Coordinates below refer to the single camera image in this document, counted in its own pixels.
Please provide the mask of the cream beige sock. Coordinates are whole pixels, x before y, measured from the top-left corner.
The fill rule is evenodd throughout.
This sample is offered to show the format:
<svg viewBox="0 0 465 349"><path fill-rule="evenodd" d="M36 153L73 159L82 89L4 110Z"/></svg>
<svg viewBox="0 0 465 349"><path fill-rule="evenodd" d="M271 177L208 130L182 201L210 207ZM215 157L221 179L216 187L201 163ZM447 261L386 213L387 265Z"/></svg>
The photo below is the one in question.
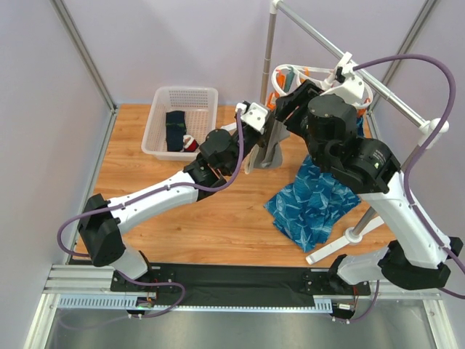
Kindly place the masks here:
<svg viewBox="0 0 465 349"><path fill-rule="evenodd" d="M254 164L259 153L259 146L255 145L244 160L243 171L249 175L254 170Z"/></svg>

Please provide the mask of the grey sock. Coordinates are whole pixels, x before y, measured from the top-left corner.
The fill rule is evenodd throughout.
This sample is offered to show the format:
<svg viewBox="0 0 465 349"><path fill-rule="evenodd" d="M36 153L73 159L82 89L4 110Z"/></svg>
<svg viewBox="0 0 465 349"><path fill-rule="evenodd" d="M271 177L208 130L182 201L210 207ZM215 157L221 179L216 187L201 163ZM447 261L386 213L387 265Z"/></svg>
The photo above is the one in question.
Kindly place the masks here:
<svg viewBox="0 0 465 349"><path fill-rule="evenodd" d="M290 132L279 121L274 121L268 132L270 141L266 148L259 148L254 169L276 169L283 163L280 143L290 136Z"/></svg>

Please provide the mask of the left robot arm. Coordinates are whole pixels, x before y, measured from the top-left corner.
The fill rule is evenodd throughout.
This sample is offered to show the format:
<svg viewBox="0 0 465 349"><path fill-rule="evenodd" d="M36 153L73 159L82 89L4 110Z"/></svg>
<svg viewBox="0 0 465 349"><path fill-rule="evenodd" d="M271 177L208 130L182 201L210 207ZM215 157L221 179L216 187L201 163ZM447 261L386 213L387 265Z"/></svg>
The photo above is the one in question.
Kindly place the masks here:
<svg viewBox="0 0 465 349"><path fill-rule="evenodd" d="M262 142L264 131L241 122L234 133L211 131L196 158L163 182L128 196L91 196L79 217L78 231L94 267L110 266L126 277L147 280L149 263L143 253L123 242L123 235L156 215L193 204L224 190L238 176L244 158Z"/></svg>

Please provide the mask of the white round clip hanger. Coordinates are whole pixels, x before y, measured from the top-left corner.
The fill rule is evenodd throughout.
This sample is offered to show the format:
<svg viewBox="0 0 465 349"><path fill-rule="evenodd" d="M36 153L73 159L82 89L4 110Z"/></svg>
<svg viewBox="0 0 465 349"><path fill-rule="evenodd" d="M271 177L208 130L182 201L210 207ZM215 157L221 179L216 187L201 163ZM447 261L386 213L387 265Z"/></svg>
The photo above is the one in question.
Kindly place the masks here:
<svg viewBox="0 0 465 349"><path fill-rule="evenodd" d="M349 52L345 52L336 65L339 63L352 63L355 67L355 64L352 62L352 54ZM277 92L279 97L290 94L292 87L299 87L305 80L312 81L324 92L337 85L335 70L336 67L330 69L303 65L279 65L272 72L271 82L274 92ZM364 84L365 91L363 101L360 106L355 107L360 115L362 115L373 102L373 91L365 82Z"/></svg>

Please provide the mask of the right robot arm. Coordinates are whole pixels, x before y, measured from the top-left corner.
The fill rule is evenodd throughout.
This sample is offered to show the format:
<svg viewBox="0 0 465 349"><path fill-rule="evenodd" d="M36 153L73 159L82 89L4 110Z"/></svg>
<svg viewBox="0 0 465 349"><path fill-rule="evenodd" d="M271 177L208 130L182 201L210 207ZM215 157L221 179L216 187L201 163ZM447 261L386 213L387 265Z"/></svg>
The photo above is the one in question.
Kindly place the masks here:
<svg viewBox="0 0 465 349"><path fill-rule="evenodd" d="M462 240L434 238L427 230L421 207L408 201L399 161L382 141L358 135L353 105L305 81L275 101L273 118L305 141L321 172L367 202L395 235L378 251L338 256L329 270L333 282L386 279L407 290L445 288L451 275L445 262L460 253Z"/></svg>

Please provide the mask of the orange clothes peg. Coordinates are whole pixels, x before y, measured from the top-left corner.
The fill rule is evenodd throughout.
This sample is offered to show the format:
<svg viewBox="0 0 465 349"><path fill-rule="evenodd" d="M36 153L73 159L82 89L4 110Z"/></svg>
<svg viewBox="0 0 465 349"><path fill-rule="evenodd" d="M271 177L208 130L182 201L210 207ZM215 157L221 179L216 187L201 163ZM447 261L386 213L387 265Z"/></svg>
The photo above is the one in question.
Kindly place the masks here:
<svg viewBox="0 0 465 349"><path fill-rule="evenodd" d="M271 92L267 98L266 106L271 110L275 110L276 108L276 100L279 98L279 94L277 92Z"/></svg>

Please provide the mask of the dark navy sock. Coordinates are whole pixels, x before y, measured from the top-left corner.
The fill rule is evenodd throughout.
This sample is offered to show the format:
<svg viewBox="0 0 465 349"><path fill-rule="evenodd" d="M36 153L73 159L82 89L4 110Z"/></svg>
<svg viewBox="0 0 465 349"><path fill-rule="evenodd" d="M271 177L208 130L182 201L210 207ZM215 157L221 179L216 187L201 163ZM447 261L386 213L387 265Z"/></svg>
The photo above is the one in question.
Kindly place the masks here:
<svg viewBox="0 0 465 349"><path fill-rule="evenodd" d="M166 114L166 145L167 151L183 150L183 136L187 133L184 111L171 111Z"/></svg>

